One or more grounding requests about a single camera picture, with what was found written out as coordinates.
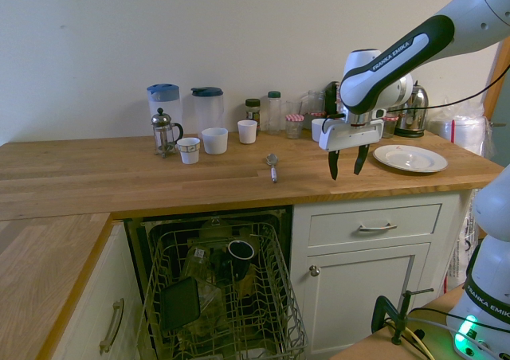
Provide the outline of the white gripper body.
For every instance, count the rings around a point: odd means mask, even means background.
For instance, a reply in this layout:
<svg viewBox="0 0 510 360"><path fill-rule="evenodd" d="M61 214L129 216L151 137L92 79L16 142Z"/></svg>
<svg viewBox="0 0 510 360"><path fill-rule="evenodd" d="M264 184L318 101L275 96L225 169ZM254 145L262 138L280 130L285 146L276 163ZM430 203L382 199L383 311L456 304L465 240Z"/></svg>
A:
<svg viewBox="0 0 510 360"><path fill-rule="evenodd" d="M383 121L375 119L353 127L341 119L326 119L320 133L319 147L324 151L341 151L377 143L383 136Z"/></svg>

